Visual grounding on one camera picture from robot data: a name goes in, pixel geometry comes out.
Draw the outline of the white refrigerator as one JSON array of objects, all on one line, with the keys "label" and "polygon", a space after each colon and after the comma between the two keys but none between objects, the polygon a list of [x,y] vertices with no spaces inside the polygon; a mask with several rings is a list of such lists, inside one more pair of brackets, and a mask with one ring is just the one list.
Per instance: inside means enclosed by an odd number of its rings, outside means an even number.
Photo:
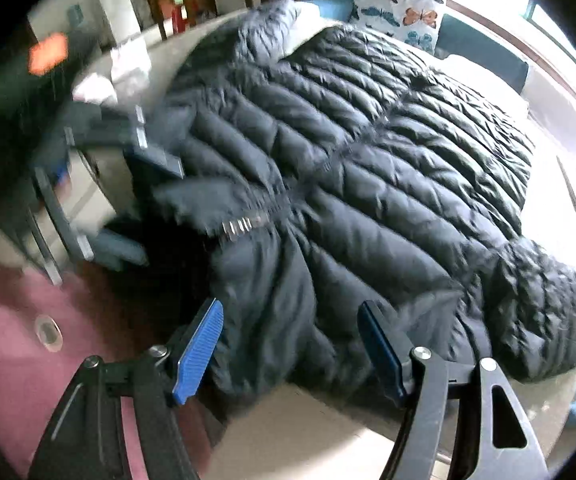
[{"label": "white refrigerator", "polygon": [[92,0],[104,36],[113,46],[138,36],[141,27],[131,0]]}]

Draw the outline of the butterfly print pillow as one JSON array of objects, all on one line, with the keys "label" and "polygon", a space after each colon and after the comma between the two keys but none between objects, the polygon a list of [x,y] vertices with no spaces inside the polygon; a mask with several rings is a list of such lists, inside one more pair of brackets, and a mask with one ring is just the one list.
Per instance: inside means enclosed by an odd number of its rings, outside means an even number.
[{"label": "butterfly print pillow", "polygon": [[349,22],[433,54],[445,0],[353,0]]}]

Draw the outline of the grey star mattress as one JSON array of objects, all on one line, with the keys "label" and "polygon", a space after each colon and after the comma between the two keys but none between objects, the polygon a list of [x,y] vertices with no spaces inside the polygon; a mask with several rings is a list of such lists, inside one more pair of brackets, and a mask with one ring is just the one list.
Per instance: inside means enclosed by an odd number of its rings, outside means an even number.
[{"label": "grey star mattress", "polygon": [[[229,13],[174,36],[159,40],[148,30],[137,44],[145,54],[128,60],[132,72],[114,84],[111,104],[121,110],[135,105],[152,110],[196,44],[218,26],[236,18]],[[559,230],[576,229],[576,211],[570,194],[576,191],[576,169],[560,163],[556,141],[536,123],[538,140],[522,218],[529,234],[553,244]],[[513,384],[529,416],[542,451],[556,463],[562,432],[576,395],[576,368],[538,384]],[[218,436],[207,466],[209,479],[375,479],[387,460],[399,430],[394,420],[384,422],[362,410],[339,412],[309,393],[289,385],[276,388],[247,414],[235,419]]]}]

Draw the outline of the teal bed headboard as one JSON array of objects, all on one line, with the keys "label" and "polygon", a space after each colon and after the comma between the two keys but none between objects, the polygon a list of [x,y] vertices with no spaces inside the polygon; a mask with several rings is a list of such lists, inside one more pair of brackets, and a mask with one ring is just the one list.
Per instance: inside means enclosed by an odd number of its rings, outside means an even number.
[{"label": "teal bed headboard", "polygon": [[[322,18],[341,22],[350,22],[353,0],[304,0],[319,7]],[[527,81],[529,64],[492,39],[480,30],[446,14],[439,29],[439,36],[434,56],[447,58],[448,55],[459,55],[479,64],[503,79],[510,88],[521,93]]]}]

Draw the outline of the black puffer down jacket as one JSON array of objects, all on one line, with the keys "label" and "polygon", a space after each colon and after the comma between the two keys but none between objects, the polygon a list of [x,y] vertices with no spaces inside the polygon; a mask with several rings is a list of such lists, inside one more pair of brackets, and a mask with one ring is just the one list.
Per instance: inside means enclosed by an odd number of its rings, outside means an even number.
[{"label": "black puffer down jacket", "polygon": [[147,122],[183,176],[128,164],[159,277],[225,308],[204,402],[230,415],[283,382],[379,402],[367,300],[448,361],[575,368],[576,271],[521,232],[527,133],[373,32],[288,52],[296,19],[275,0],[203,38]]}]

